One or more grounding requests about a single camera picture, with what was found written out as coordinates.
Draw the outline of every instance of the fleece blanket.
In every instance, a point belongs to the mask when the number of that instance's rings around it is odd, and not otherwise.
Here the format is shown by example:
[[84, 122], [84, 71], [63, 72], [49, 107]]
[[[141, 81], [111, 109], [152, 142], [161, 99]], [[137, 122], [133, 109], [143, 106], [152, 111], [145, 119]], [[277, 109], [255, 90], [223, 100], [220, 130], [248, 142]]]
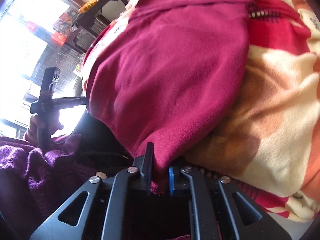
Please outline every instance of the fleece blanket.
[[320, 208], [319, 21], [305, 0], [256, 6], [236, 102], [185, 156], [250, 184], [266, 210], [308, 221]]
[[90, 114], [133, 157], [154, 143], [154, 192], [165, 190], [171, 161], [208, 134], [238, 95], [253, 4], [139, 0], [128, 25], [119, 21], [87, 53]]

